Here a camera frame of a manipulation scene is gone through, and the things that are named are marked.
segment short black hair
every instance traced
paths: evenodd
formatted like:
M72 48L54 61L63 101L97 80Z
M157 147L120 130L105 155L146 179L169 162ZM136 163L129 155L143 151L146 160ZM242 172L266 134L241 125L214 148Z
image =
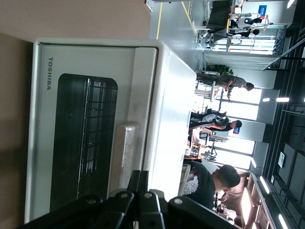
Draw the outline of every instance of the short black hair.
M250 91L254 88L254 85L252 83L246 83L247 85L247 91Z
M242 127L243 123L240 120L236 121L236 127Z
M253 34L254 34L254 35L259 34L259 30L257 30L257 29L253 30Z
M223 186L230 188L235 187L240 182L240 175L236 169L231 165L223 165L217 174L217 178L220 180Z

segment yellow floor line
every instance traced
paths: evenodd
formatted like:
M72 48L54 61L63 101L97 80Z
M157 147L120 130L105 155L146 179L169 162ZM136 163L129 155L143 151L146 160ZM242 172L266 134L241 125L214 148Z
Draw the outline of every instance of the yellow floor line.
M158 22L157 38L156 39L159 39L159 31L160 31L160 24L161 24L162 7L163 7L163 2L161 2L161 5L160 5L159 22Z
M190 22L190 24L191 24L191 27L192 27L192 29L193 29L193 31L194 31L194 34L197 36L197 32L196 32L196 30L195 30L195 28L194 28L194 26L193 26L193 23L192 23L192 20L191 20L191 18L190 18L189 13L188 13L187 10L186 10L186 7L185 7L184 2L182 1L181 4L182 4L182 6L183 6L183 8L184 8L184 11L185 11L185 13L186 13L186 16L187 16L187 18L188 18L188 20L189 20L189 22Z

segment beige wall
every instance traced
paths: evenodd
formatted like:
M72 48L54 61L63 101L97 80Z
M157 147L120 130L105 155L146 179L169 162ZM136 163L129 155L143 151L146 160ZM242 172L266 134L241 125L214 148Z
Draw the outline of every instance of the beige wall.
M144 0L0 0L0 32L37 37L148 38Z
M32 43L146 39L151 15L144 0L0 0L0 15L0 229L11 229L24 220Z
M23 223L32 43L0 33L0 229Z

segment blue sign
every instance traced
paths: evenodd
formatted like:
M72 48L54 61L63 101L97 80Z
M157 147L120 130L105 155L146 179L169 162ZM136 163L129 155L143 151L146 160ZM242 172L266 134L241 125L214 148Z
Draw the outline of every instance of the blue sign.
M260 5L259 6L258 13L261 15L261 19L265 19L266 10L267 10L267 5Z
M240 127L234 127L233 134L239 134Z

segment ceiling light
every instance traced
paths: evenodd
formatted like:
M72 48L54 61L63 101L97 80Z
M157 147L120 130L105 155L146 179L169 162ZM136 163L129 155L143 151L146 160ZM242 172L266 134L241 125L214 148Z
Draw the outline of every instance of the ceiling light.
M244 223L247 225L248 219L250 216L250 210L251 210L251 201L249 197L249 193L247 191L247 188L244 188L244 193L242 197L242 209L243 209L243 218L244 218Z
M253 167L256 168L256 163L255 163L253 157L251 158L251 162L252 162Z
M288 4L287 4L287 9L289 8L289 7L291 7L291 5L292 5L292 3L294 2L295 0L290 0L289 2L288 2Z
M289 98L276 98L277 102L289 102Z
M278 215L278 219L280 220L283 229L288 229L288 227L283 219L283 216L281 214Z
M268 186L267 186L267 184L266 184L264 178L263 178L262 176L260 176L259 179L261 180L261 182L262 182L262 184L263 184L263 186L264 186L264 188L265 188L267 194L269 194L269 193L270 193L270 190L269 190L269 188L268 188Z

